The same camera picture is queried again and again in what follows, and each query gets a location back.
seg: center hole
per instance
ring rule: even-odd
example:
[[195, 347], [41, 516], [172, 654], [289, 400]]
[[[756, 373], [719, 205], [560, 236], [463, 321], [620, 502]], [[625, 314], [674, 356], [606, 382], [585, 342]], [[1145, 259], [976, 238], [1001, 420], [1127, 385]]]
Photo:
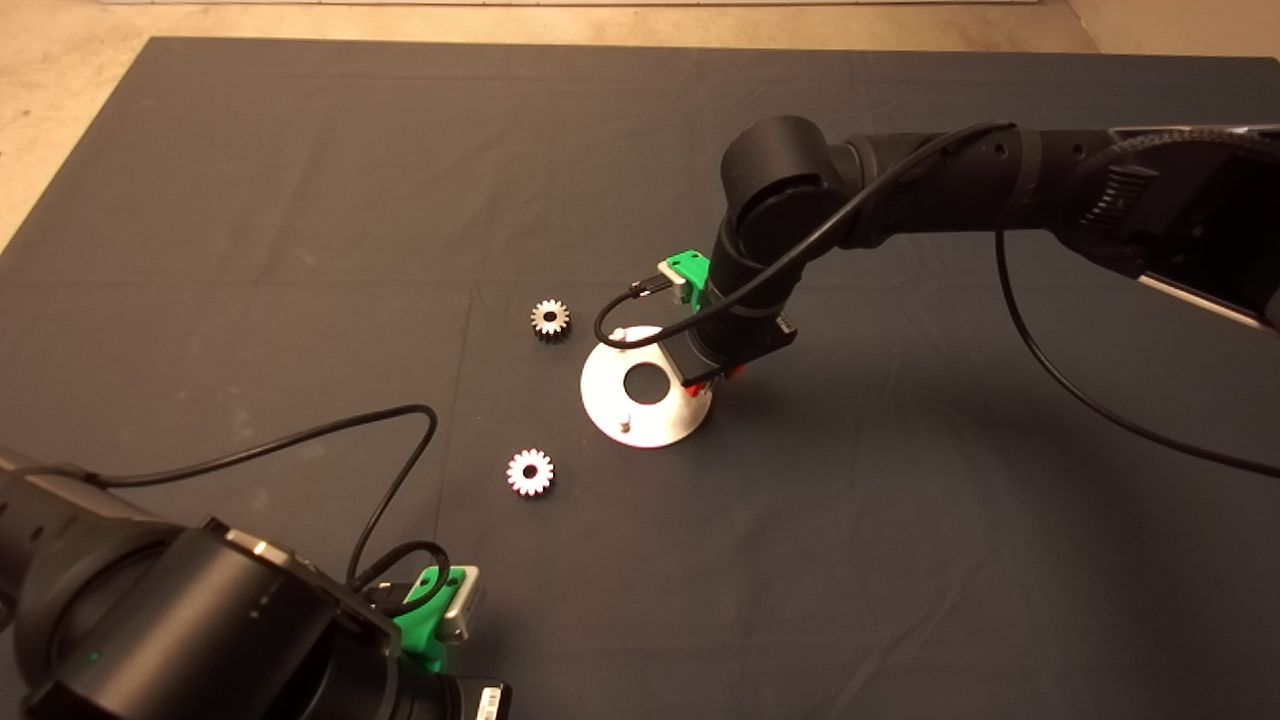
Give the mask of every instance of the center hole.
[[671, 392], [671, 378], [653, 363], [640, 363], [627, 370], [627, 375], [622, 378], [622, 387], [631, 400], [640, 405], [653, 405]]

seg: gear teeth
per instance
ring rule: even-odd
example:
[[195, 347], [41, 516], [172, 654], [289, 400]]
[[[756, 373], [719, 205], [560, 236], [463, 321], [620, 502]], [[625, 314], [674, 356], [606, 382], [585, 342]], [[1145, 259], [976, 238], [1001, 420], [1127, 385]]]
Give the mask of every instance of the gear teeth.
[[563, 340], [571, 327], [570, 319], [568, 306], [556, 299], [543, 300], [538, 305], [534, 305], [532, 311], [529, 314], [529, 324], [534, 329], [534, 336], [544, 342]]
[[[532, 474], [526, 470], [532, 468]], [[529, 448], [517, 452], [507, 462], [507, 484], [521, 497], [536, 497], [547, 492], [556, 479], [556, 465], [545, 452]]]

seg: gray cloth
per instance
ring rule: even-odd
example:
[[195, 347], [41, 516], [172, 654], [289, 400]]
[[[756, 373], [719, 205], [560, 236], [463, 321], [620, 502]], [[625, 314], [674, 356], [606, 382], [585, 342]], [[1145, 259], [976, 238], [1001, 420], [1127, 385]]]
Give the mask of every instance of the gray cloth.
[[[484, 569], [453, 670], [511, 682], [516, 717], [1280, 714], [1280, 484], [1062, 393], [988, 237], [831, 255], [788, 309], [796, 345], [722, 386], [695, 436], [595, 430], [591, 316], [710, 247], [721, 152], [774, 114], [832, 140], [1280, 122], [1280, 67], [155, 40], [0, 258], [0, 443], [150, 470], [433, 404], [443, 429], [371, 552], [434, 537]], [[1010, 242], [1029, 323], [1083, 387], [1280, 462], [1280, 343], [1047, 234]], [[575, 313], [564, 345], [530, 332], [544, 297]], [[622, 323], [680, 313], [632, 305]], [[129, 496], [339, 573], [417, 430]], [[525, 447], [556, 461], [541, 501], [504, 484]]]

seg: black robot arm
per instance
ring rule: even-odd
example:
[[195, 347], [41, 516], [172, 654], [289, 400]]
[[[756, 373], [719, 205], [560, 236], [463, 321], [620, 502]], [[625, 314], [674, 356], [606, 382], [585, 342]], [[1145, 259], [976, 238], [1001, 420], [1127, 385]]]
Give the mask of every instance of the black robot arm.
[[[796, 331], [783, 309], [804, 264], [899, 233], [1047, 229], [1112, 272], [1252, 327], [1280, 327], [1280, 128], [988, 124], [950, 137], [959, 136], [829, 143], [795, 117], [740, 135], [721, 164], [728, 208], [700, 314], [809, 245], [732, 307], [662, 340], [684, 384], [790, 345]], [[856, 211], [829, 222], [868, 188]]]

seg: black cable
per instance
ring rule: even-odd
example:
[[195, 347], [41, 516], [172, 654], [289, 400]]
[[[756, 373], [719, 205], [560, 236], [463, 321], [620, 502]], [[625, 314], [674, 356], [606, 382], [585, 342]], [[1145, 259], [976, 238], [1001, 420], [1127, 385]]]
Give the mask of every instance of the black cable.
[[611, 300], [608, 304], [605, 304], [605, 306], [600, 310], [600, 313], [596, 314], [594, 325], [595, 340], [598, 340], [603, 345], [607, 345], [608, 347], [613, 347], [617, 350], [635, 350], [637, 347], [645, 347], [648, 345], [653, 345], [655, 342], [676, 337], [682, 332], [690, 331], [698, 325], [701, 325], [703, 323], [707, 323], [713, 318], [728, 313], [735, 306], [737, 306], [746, 296], [749, 296], [751, 292], [754, 292], [764, 283], [776, 278], [778, 274], [791, 270], [796, 265], [805, 263], [808, 255], [813, 251], [813, 249], [827, 242], [829, 240], [828, 236], [840, 227], [842, 227], [844, 223], [849, 220], [854, 215], [854, 213], [860, 210], [861, 206], [868, 200], [870, 200], [881, 191], [897, 182], [899, 178], [901, 178], [904, 174], [914, 169], [924, 160], [928, 160], [929, 158], [937, 155], [938, 152], [942, 152], [943, 150], [946, 150], [952, 145], [973, 141], [979, 137], [987, 136], [992, 132], [1010, 129], [1014, 127], [1016, 127], [1014, 123], [986, 122], [986, 123], [973, 124], [966, 128], [934, 138], [933, 141], [928, 142], [915, 152], [908, 155], [906, 159], [904, 159], [897, 165], [893, 165], [892, 168], [886, 170], [884, 174], [879, 176], [878, 178], [868, 183], [867, 187], [861, 190], [861, 192], [855, 195], [849, 202], [841, 205], [838, 210], [836, 210], [829, 218], [827, 218], [820, 225], [818, 225], [817, 229], [809, 233], [808, 237], [801, 240], [799, 245], [788, 250], [781, 258], [774, 260], [773, 264], [762, 270], [760, 274], [751, 278], [746, 284], [737, 288], [735, 292], [731, 292], [728, 296], [726, 296], [716, 305], [704, 309], [701, 313], [677, 320], [662, 328], [657, 333], [644, 337], [641, 340], [632, 340], [632, 341], [612, 340], [609, 338], [608, 333], [604, 332], [604, 322], [608, 319], [608, 314], [613, 311], [613, 309], [616, 309], [618, 305], [626, 302], [627, 300], [634, 300], [636, 297], [641, 297], [652, 292], [652, 290], [646, 288], [646, 283], [649, 281], [632, 283], [631, 287], [627, 290], [627, 292]]
[[399, 618], [401, 615], [408, 615], [410, 612], [424, 607], [428, 602], [431, 602], [431, 600], [435, 598], [442, 589], [444, 589], [445, 583], [449, 580], [449, 570], [452, 569], [452, 565], [449, 565], [449, 555], [444, 552], [443, 547], [431, 541], [406, 542], [390, 548], [385, 555], [374, 561], [374, 564], [365, 571], [352, 579], [348, 583], [348, 587], [353, 592], [364, 591], [370, 583], [390, 570], [392, 566], [415, 552], [431, 553], [436, 568], [435, 582], [431, 583], [431, 587], [428, 588], [428, 591], [421, 596], [408, 602], [402, 602], [394, 607], [383, 609], [383, 612], [390, 618]]
[[[426, 430], [422, 433], [422, 438], [419, 441], [413, 452], [410, 455], [404, 465], [401, 466], [399, 473], [392, 480], [390, 486], [387, 488], [387, 493], [374, 507], [372, 515], [370, 515], [369, 521], [365, 523], [365, 528], [360, 532], [360, 537], [356, 539], [356, 544], [351, 551], [351, 557], [347, 561], [347, 583], [355, 582], [357, 575], [357, 569], [360, 566], [360, 559], [365, 553], [365, 548], [369, 544], [370, 537], [374, 534], [378, 523], [381, 520], [383, 514], [387, 512], [387, 507], [390, 505], [396, 493], [399, 492], [401, 486], [404, 484], [404, 479], [413, 470], [417, 460], [426, 451], [426, 446], [431, 443], [431, 438], [435, 437], [435, 429], [439, 427], [439, 416], [435, 410], [429, 405], [413, 404], [413, 405], [398, 405], [396, 407], [388, 407], [385, 410], [374, 410], [371, 413], [362, 413], [360, 415], [352, 415], [349, 418], [343, 418], [340, 420], [333, 420], [330, 423], [324, 423], [306, 430], [301, 430], [289, 436], [284, 436], [270, 442], [265, 442], [256, 447], [248, 450], [242, 450], [230, 455], [224, 455], [221, 457], [215, 457], [212, 460], [206, 460], [204, 462], [197, 462], [195, 465], [187, 465], [183, 468], [175, 468], [173, 470], [164, 470], [160, 473], [143, 473], [134, 475], [105, 475], [101, 473], [93, 473], [77, 468], [74, 465], [42, 465], [38, 468], [26, 468], [19, 470], [13, 470], [15, 475], [61, 475], [65, 478], [74, 478], [83, 480], [86, 483], [97, 486], [104, 489], [127, 489], [127, 488], [140, 488], [160, 486], [166, 483], [174, 483], [178, 480], [186, 480], [195, 478], [197, 475], [205, 475], [209, 473], [216, 473], [219, 470], [225, 470], [241, 462], [248, 462], [250, 460], [256, 460], [282, 450], [287, 450], [296, 445], [303, 442], [310, 442], [337, 432], [347, 430], [351, 428], [357, 428], [361, 425], [369, 425], [372, 423], [380, 423], [384, 420], [390, 420], [394, 418], [402, 418], [406, 415], [425, 415], [429, 420]], [[385, 560], [388, 555], [384, 555], [381, 560]]]
[[1000, 275], [1000, 290], [1005, 295], [1005, 306], [1009, 309], [1009, 318], [1014, 322], [1014, 327], [1018, 329], [1018, 337], [1021, 338], [1023, 345], [1025, 345], [1027, 350], [1032, 352], [1032, 356], [1036, 357], [1036, 361], [1039, 363], [1039, 366], [1043, 368], [1044, 372], [1048, 373], [1048, 375], [1053, 378], [1053, 380], [1062, 387], [1062, 389], [1069, 392], [1071, 397], [1079, 400], [1080, 402], [1084, 404], [1085, 407], [1093, 410], [1098, 415], [1102, 415], [1111, 423], [1129, 430], [1130, 433], [1140, 438], [1155, 442], [1156, 445], [1162, 445], [1169, 450], [1176, 450], [1178, 452], [1183, 452], [1193, 457], [1199, 457], [1201, 460], [1208, 460], [1210, 462], [1217, 462], [1220, 465], [1235, 468], [1238, 470], [1248, 470], [1251, 473], [1257, 473], [1260, 475], [1267, 475], [1271, 478], [1280, 479], [1280, 468], [1267, 465], [1265, 462], [1256, 462], [1253, 460], [1243, 460], [1240, 457], [1226, 455], [1224, 452], [1216, 452], [1213, 450], [1206, 450], [1203, 447], [1194, 446], [1160, 434], [1156, 430], [1152, 430], [1147, 427], [1134, 423], [1133, 420], [1129, 420], [1128, 418], [1117, 415], [1112, 410], [1100, 405], [1096, 400], [1085, 395], [1084, 391], [1078, 388], [1075, 383], [1069, 380], [1066, 375], [1064, 375], [1057, 369], [1057, 366], [1053, 365], [1053, 363], [1048, 359], [1048, 356], [1044, 355], [1044, 351], [1041, 350], [1039, 343], [1036, 342], [1036, 338], [1032, 337], [1030, 331], [1027, 328], [1027, 323], [1025, 320], [1023, 320], [1023, 314], [1018, 309], [1018, 300], [1014, 297], [1014, 287], [1009, 282], [1009, 263], [1005, 259], [1004, 231], [996, 231], [996, 272]]

